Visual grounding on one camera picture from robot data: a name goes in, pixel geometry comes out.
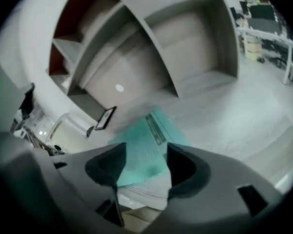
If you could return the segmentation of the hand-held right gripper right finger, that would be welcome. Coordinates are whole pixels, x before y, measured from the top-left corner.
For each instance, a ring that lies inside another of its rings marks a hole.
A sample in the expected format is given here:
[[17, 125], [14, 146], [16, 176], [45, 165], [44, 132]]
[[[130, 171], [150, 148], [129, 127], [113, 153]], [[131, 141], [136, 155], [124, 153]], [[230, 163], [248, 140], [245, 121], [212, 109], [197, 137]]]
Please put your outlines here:
[[244, 163], [169, 143], [167, 206], [148, 234], [244, 234], [282, 201], [282, 194]]

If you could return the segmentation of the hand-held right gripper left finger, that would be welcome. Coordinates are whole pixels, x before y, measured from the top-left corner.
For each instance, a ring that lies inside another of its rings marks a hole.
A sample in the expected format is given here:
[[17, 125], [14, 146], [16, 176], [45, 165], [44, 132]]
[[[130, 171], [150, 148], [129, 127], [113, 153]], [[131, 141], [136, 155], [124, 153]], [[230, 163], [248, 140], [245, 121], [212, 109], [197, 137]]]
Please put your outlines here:
[[124, 144], [50, 156], [24, 141], [0, 141], [0, 178], [31, 233], [123, 234], [116, 182]]

